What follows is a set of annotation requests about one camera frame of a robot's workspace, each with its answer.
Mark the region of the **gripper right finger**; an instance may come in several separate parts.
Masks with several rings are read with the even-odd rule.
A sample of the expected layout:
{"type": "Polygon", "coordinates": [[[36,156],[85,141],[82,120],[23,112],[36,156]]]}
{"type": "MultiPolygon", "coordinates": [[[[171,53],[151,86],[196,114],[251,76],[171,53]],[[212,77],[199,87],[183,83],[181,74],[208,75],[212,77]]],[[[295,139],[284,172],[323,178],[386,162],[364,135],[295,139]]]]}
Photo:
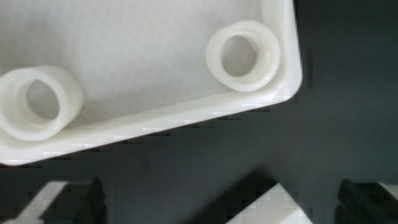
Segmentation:
{"type": "Polygon", "coordinates": [[[398,198],[380,183],[341,181],[334,224],[398,224],[398,198]]]}

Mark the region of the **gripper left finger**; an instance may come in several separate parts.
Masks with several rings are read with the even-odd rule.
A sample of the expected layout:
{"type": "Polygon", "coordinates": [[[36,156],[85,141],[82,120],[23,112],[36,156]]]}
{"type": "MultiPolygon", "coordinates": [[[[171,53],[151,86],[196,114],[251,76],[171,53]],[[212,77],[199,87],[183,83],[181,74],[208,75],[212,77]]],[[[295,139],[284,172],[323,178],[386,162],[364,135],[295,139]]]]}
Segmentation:
{"type": "Polygon", "coordinates": [[[16,217],[0,224],[108,224],[101,180],[52,181],[16,217]]]}

